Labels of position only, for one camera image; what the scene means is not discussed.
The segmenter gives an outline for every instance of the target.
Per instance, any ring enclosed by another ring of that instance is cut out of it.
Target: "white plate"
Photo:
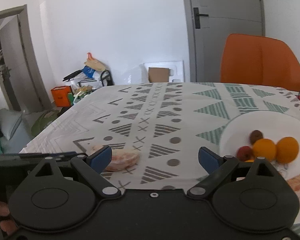
[[[249,145],[249,135],[254,130],[260,130],[264,138],[277,143],[281,138],[292,136],[300,147],[300,121],[287,114],[272,111],[255,111],[240,115],[231,120],[224,129],[220,143],[219,155],[236,155],[241,146]],[[300,174],[300,148],[299,155],[295,161],[286,165],[273,162],[285,179],[290,179]],[[300,223],[300,211],[295,224]]]

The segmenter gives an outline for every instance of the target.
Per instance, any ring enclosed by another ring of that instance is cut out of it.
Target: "patterned tablecloth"
[[[110,145],[141,154],[138,165],[102,175],[120,188],[188,190],[206,171],[198,150],[218,152],[226,124],[240,114],[270,110],[300,120],[290,91],[222,83],[151,83],[101,88],[65,112],[21,152],[90,152]],[[293,228],[300,234],[300,225]]]

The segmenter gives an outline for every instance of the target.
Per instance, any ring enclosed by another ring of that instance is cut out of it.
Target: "human hand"
[[[7,217],[10,214],[8,205],[0,201],[0,216]],[[12,235],[16,230],[17,226],[12,220],[4,220],[0,222],[1,230],[6,232],[8,235]]]

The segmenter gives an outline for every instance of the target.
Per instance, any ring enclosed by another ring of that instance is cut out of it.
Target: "orange chair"
[[[283,41],[231,34],[222,56],[221,82],[300,91],[300,64]]]

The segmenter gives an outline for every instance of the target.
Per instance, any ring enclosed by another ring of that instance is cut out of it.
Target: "door handle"
[[[198,7],[194,7],[193,8],[193,13],[194,13],[194,25],[195,25],[195,28],[196,29],[200,29],[201,28],[200,16],[209,17],[209,14],[199,13],[199,8]]]

